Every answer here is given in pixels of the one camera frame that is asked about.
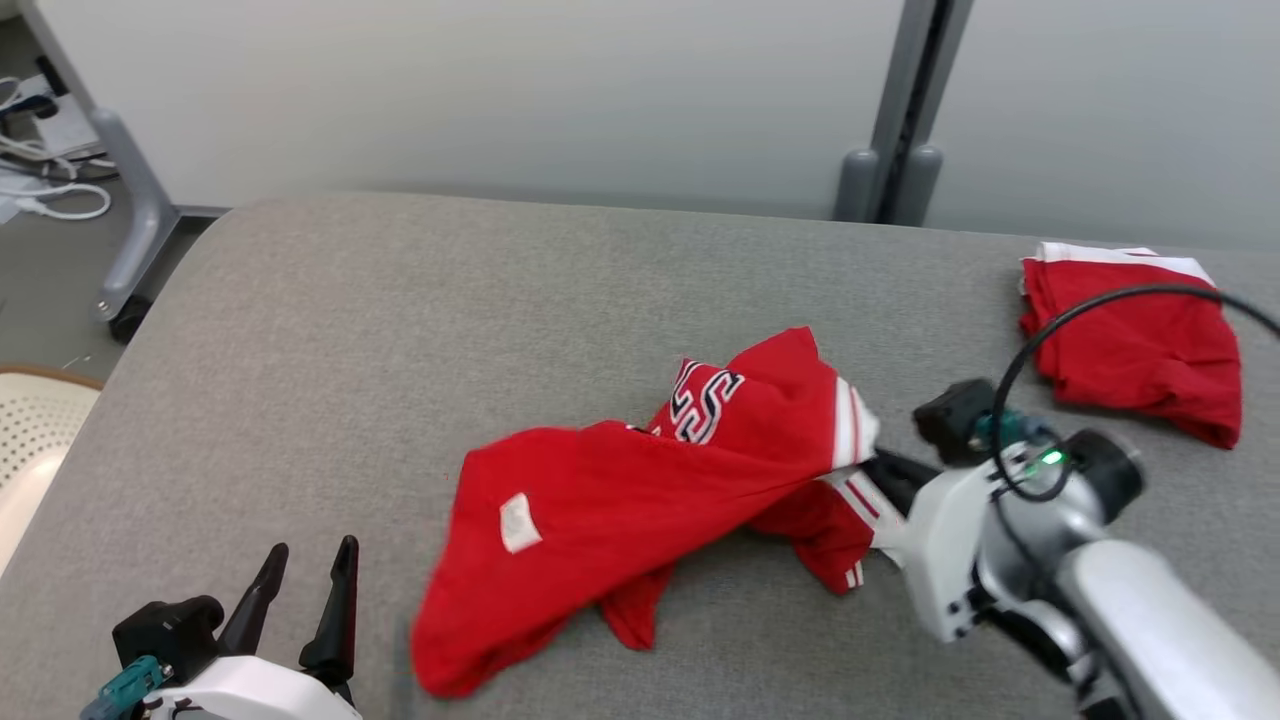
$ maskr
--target white wall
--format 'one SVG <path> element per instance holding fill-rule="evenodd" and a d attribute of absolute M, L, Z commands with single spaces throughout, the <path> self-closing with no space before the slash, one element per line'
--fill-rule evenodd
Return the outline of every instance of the white wall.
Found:
<path fill-rule="evenodd" d="M 1280 4 L 975 0 L 925 224 L 1280 249 Z"/>
<path fill-rule="evenodd" d="M 179 205 L 416 190 L 826 218 L 901 0 L 37 0 Z"/>

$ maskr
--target caster wheel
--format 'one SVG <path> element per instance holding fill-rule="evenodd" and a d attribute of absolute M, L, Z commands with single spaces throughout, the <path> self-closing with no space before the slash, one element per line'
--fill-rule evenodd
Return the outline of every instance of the caster wheel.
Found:
<path fill-rule="evenodd" d="M 128 345 L 133 340 L 133 333 L 138 332 L 142 319 L 147 316 L 147 310 L 150 309 L 150 300 L 141 295 L 131 295 L 124 301 L 124 307 L 120 307 L 120 313 L 106 323 L 106 327 L 111 331 L 111 338 L 120 345 Z"/>

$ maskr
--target red jersey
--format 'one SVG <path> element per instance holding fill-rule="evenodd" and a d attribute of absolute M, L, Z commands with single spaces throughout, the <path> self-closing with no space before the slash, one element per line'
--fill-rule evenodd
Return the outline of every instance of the red jersey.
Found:
<path fill-rule="evenodd" d="M 419 682 L 468 694 L 591 603 L 625 644 L 652 647 L 672 564 L 746 524 L 791 537 L 847 592 L 873 533 L 813 480 L 869 457 L 877 429 L 797 328 L 724 368 L 686 360 L 646 428 L 536 428 L 470 452 L 412 630 Z"/>

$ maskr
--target folded red shirt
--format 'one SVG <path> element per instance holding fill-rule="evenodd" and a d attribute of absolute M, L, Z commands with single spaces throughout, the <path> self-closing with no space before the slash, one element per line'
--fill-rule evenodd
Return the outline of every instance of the folded red shirt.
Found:
<path fill-rule="evenodd" d="M 1044 242 L 1023 260 L 1038 332 L 1055 315 L 1105 292 L 1151 283 L 1213 288 L 1190 258 L 1147 249 L 1103 250 Z M 1135 410 L 1219 447 L 1240 437 L 1240 354 L 1221 305 L 1181 295 L 1119 300 L 1071 320 L 1041 346 L 1041 373 L 1062 402 Z"/>

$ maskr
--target black cable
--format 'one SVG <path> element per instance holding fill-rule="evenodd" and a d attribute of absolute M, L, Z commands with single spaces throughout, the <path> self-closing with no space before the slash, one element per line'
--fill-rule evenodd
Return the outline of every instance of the black cable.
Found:
<path fill-rule="evenodd" d="M 78 179 L 69 182 L 88 182 L 88 183 L 104 183 L 110 182 L 120 177 L 120 173 L 111 170 L 110 173 L 104 173 L 101 176 L 81 176 Z"/>
<path fill-rule="evenodd" d="M 1023 348 L 1018 351 L 1018 355 L 1014 356 L 1014 360 L 1009 364 L 1009 369 L 1005 370 L 1005 377 L 1000 379 L 1000 386 L 996 387 L 996 400 L 991 407 L 991 459 L 996 462 L 996 473 L 1000 475 L 1000 479 L 1004 480 L 1005 487 L 1007 487 L 1010 492 L 1027 502 L 1048 502 L 1061 495 L 1062 488 L 1066 487 L 1066 482 L 1071 475 L 1071 456 L 1061 447 L 1062 443 L 1060 439 L 1055 438 L 1053 442 L 1056 443 L 1059 452 L 1062 454 L 1062 461 L 1059 465 L 1059 477 L 1057 480 L 1053 482 L 1053 487 L 1042 493 L 1028 492 L 1018 487 L 1012 475 L 1009 474 L 1009 469 L 1005 468 L 1004 457 L 1001 457 L 1004 443 L 1000 437 L 1000 429 L 1004 425 L 1001 420 L 1005 414 L 1005 402 L 1009 400 L 1009 391 L 1014 387 L 1014 380 L 1016 380 L 1018 374 L 1023 372 L 1023 366 L 1027 364 L 1027 360 L 1029 360 L 1030 356 L 1039 350 L 1039 346 L 1044 345 L 1044 341 L 1061 329 L 1062 325 L 1070 323 L 1089 310 L 1093 310 L 1094 307 L 1138 295 L 1188 295 L 1203 300 L 1213 300 L 1253 318 L 1280 338 L 1280 323 L 1262 310 L 1225 292 L 1192 284 L 1140 284 L 1125 287 L 1100 295 L 1092 300 L 1085 300 L 1075 307 L 1071 307 L 1070 310 L 1066 310 L 1061 315 L 1053 318 L 1048 322 L 1048 324 L 1041 328 L 1038 333 L 1027 341 L 1027 345 L 1024 345 Z"/>
<path fill-rule="evenodd" d="M 72 163 L 86 163 L 88 160 L 100 160 L 102 158 L 106 158 L 106 155 L 108 155 L 106 152 L 93 152 L 92 155 L 82 155 L 82 156 L 78 156 L 78 158 L 72 158 L 68 154 L 68 155 L 64 155 L 64 159 L 68 160 L 68 161 L 72 161 Z"/>

